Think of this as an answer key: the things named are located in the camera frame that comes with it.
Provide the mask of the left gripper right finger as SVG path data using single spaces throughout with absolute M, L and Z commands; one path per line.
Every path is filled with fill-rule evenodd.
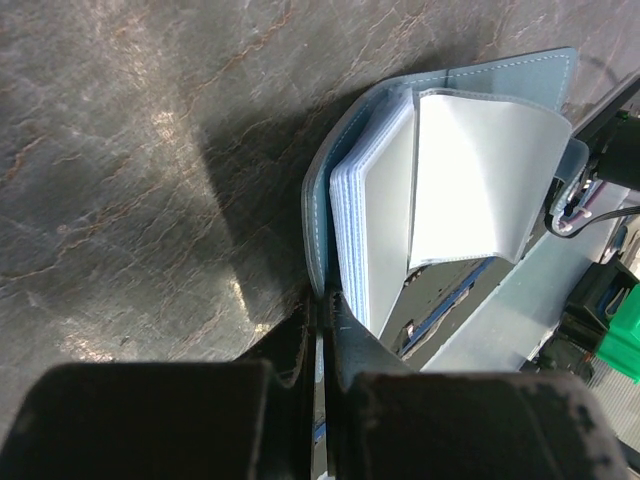
M 416 373 L 324 299 L 328 472 L 337 479 L 621 479 L 625 457 L 567 373 Z

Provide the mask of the blue leather card holder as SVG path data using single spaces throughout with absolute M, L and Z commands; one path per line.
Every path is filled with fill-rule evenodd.
M 577 59 L 561 47 L 396 76 L 362 94 L 303 181 L 316 296 L 337 283 L 380 335 L 415 270 L 516 263 L 542 210 L 562 232 L 588 158 L 561 112 Z

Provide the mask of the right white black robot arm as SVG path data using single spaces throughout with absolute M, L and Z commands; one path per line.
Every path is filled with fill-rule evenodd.
M 589 150 L 584 175 L 639 190 L 639 72 L 605 96 L 578 128 L 576 138 Z

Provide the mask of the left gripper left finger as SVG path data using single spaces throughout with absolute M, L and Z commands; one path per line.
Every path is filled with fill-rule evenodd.
M 229 362 L 67 363 L 29 390 L 5 479 L 307 479 L 316 315 L 291 316 Z

